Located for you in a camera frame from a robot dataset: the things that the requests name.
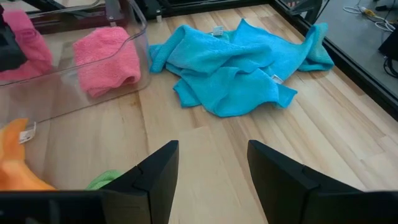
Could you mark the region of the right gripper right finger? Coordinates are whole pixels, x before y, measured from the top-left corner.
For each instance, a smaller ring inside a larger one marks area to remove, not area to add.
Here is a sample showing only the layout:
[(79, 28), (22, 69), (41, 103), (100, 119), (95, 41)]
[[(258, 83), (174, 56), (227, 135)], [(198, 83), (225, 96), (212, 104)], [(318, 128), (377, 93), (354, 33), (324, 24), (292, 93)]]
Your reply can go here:
[(397, 223), (397, 192), (363, 192), (257, 141), (252, 182), (269, 223)]

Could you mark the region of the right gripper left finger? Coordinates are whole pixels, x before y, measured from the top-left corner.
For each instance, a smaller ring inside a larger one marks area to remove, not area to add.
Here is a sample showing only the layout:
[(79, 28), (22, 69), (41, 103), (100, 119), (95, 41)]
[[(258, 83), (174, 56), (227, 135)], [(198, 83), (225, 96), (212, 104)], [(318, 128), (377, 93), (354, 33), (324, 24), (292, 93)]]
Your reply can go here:
[(172, 140), (98, 190), (1, 193), (1, 223), (168, 223), (178, 178)]

